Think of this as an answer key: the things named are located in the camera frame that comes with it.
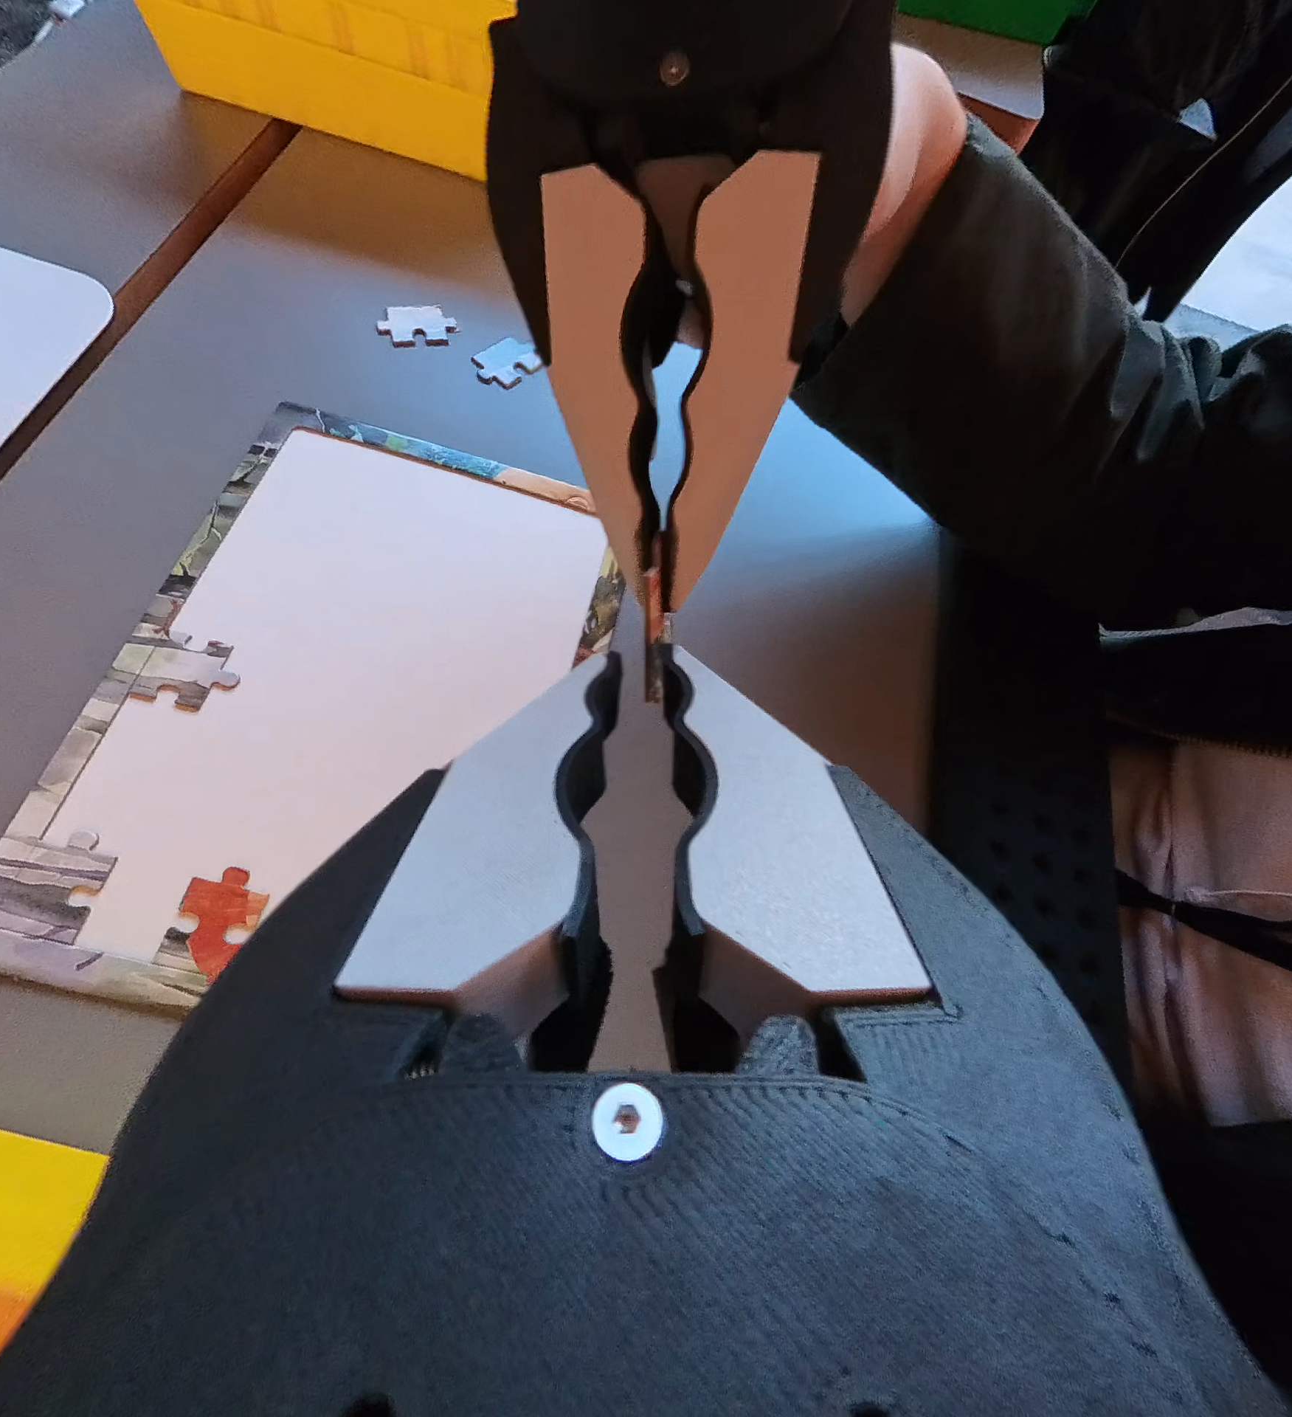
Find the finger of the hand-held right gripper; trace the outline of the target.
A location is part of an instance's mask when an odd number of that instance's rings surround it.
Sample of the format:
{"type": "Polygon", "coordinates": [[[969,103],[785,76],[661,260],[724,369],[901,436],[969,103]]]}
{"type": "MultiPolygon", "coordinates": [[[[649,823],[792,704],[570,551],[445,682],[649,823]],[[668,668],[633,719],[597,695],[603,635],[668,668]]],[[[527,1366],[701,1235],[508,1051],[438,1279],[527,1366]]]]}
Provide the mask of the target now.
{"type": "Polygon", "coordinates": [[[793,385],[817,167],[814,152],[761,150],[703,195],[692,216],[692,286],[707,341],[683,399],[689,455],[668,513],[667,613],[685,604],[715,557],[793,385]]]}
{"type": "Polygon", "coordinates": [[[651,479],[654,326],[668,257],[649,207],[597,164],[540,180],[549,379],[607,540],[643,604],[663,604],[651,479]]]}

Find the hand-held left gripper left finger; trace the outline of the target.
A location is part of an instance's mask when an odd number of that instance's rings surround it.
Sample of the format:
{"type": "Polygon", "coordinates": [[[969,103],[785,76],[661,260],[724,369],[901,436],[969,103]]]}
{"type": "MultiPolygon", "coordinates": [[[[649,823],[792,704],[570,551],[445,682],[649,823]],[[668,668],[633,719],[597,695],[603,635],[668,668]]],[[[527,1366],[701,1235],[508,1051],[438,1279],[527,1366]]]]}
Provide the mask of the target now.
{"type": "Polygon", "coordinates": [[[490,1015],[529,1036],[601,956],[585,819],[606,789],[621,659],[597,653],[460,753],[337,976],[348,999],[490,1015]]]}

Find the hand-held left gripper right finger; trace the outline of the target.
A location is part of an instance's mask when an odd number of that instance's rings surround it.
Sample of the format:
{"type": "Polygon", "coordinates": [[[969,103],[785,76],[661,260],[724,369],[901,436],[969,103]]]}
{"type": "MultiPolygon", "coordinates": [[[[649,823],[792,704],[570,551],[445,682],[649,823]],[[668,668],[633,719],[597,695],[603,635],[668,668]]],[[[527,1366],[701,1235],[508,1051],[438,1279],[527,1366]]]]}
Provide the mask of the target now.
{"type": "Polygon", "coordinates": [[[752,1039],[768,1018],[914,1003],[932,979],[832,764],[682,647],[668,652],[676,856],[668,981],[752,1039]]]}

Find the red curved puzzle piece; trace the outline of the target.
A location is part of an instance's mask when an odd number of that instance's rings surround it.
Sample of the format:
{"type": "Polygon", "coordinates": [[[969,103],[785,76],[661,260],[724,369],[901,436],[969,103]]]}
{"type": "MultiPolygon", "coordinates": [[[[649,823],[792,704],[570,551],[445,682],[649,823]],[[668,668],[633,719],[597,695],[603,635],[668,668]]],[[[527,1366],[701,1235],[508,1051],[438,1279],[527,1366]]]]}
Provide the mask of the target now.
{"type": "Polygon", "coordinates": [[[188,950],[198,972],[213,982],[258,927],[268,894],[249,889],[247,869],[231,866],[219,880],[194,877],[177,914],[191,918],[188,950]]]}

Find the red dark puzzle piece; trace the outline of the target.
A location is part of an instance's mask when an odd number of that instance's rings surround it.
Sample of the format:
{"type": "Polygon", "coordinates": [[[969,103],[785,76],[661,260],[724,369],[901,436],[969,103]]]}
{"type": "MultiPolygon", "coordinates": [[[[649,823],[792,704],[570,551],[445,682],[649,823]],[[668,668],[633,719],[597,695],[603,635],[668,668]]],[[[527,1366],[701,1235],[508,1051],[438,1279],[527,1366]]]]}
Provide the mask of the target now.
{"type": "Polygon", "coordinates": [[[654,704],[661,704],[665,697],[665,667],[674,640],[665,570],[665,537],[657,533],[640,580],[645,613],[645,699],[654,704]]]}

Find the puzzle frame board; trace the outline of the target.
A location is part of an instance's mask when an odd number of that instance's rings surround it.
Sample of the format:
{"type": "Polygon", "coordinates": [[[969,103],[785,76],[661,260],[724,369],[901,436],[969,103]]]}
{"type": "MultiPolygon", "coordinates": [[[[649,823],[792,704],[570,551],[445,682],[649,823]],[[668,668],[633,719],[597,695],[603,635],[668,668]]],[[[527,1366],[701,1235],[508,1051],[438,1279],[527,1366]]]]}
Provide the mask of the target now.
{"type": "Polygon", "coordinates": [[[3,836],[118,857],[72,947],[0,930],[0,978],[162,1014],[211,985],[177,914],[237,866],[273,912],[429,769],[612,647],[624,582],[588,491],[283,403],[104,667],[3,836]],[[198,711],[133,699],[142,635],[234,647],[198,711]]]}

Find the person's right forearm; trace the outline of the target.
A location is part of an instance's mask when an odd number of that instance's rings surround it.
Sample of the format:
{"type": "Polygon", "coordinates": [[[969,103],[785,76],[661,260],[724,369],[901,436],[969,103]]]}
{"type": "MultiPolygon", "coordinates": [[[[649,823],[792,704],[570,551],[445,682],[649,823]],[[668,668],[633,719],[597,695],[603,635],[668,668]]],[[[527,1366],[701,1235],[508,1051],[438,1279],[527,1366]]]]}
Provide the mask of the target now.
{"type": "Polygon", "coordinates": [[[1292,612],[1292,327],[1140,317],[972,119],[893,274],[796,385],[935,522],[1106,628],[1292,612]]]}

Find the grey desk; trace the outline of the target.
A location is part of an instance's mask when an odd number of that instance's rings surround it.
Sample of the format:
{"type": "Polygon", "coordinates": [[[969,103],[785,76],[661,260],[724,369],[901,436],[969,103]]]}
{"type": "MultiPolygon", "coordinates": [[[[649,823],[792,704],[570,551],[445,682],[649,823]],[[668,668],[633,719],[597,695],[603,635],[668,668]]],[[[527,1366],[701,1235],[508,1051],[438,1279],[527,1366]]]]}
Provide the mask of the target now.
{"type": "MultiPolygon", "coordinates": [[[[526,332],[482,186],[298,135],[0,481],[0,832],[283,403],[584,487],[549,372],[470,371],[526,332]],[[447,345],[377,332],[427,305],[447,345]]],[[[935,612],[932,524],[788,403],[676,633],[923,828],[935,612]]]]}
{"type": "Polygon", "coordinates": [[[899,12],[895,39],[929,54],[947,73],[962,104],[1015,153],[1044,115],[1041,45],[899,12]]]}
{"type": "Polygon", "coordinates": [[[182,91],[133,1],[89,3],[0,70],[0,246],[113,301],[0,445],[0,481],[299,132],[182,91]]]}

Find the person's right hand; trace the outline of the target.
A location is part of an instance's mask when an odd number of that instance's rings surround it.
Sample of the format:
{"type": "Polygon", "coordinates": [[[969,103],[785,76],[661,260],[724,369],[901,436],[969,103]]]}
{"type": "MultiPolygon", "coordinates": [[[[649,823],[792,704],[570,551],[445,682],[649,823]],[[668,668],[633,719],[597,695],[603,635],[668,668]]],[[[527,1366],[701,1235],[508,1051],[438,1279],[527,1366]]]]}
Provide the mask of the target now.
{"type": "Polygon", "coordinates": [[[855,324],[886,284],[968,134],[968,113],[942,67],[920,49],[890,46],[892,115],[884,171],[840,289],[855,324]]]}

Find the black mesh office chair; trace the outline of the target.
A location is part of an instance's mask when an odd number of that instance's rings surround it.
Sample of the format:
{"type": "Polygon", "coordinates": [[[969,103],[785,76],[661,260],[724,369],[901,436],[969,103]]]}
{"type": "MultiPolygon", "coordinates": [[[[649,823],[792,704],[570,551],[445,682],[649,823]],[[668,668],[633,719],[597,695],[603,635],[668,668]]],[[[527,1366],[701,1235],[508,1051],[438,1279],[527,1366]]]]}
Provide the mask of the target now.
{"type": "Polygon", "coordinates": [[[1097,624],[944,534],[930,839],[1130,1089],[1108,747],[1097,624]]]}

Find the green plastic bin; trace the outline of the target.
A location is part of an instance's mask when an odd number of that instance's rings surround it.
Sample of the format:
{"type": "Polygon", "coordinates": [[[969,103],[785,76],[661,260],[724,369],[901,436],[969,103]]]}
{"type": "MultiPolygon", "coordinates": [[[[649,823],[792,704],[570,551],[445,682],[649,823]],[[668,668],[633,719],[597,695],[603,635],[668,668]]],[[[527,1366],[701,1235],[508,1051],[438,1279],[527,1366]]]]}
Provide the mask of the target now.
{"type": "Polygon", "coordinates": [[[898,1],[901,13],[1024,45],[1054,43],[1096,1],[898,1]]]}

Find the grey brown puzzle piece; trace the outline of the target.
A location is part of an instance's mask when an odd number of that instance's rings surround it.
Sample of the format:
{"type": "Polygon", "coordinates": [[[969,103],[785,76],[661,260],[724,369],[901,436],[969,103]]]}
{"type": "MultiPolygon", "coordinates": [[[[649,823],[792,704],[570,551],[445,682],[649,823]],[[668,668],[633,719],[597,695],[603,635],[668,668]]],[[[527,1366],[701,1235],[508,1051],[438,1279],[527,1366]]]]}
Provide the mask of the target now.
{"type": "Polygon", "coordinates": [[[209,640],[201,647],[192,644],[186,633],[162,637],[142,635],[134,644],[147,655],[133,671],[128,695],[133,699],[155,701],[162,692],[174,695],[180,710],[198,711],[214,689],[231,691],[241,677],[226,667],[234,647],[220,640],[209,640]]]}

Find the grey striped puzzle piece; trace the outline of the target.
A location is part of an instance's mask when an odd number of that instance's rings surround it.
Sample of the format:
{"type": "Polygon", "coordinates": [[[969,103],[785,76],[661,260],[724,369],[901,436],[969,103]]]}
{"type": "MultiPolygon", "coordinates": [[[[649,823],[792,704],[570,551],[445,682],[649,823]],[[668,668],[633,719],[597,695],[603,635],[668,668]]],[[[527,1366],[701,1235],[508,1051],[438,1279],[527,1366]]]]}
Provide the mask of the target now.
{"type": "Polygon", "coordinates": [[[98,833],[76,830],[66,842],[31,836],[0,839],[0,930],[72,947],[92,899],[118,857],[98,848],[98,833]]]}

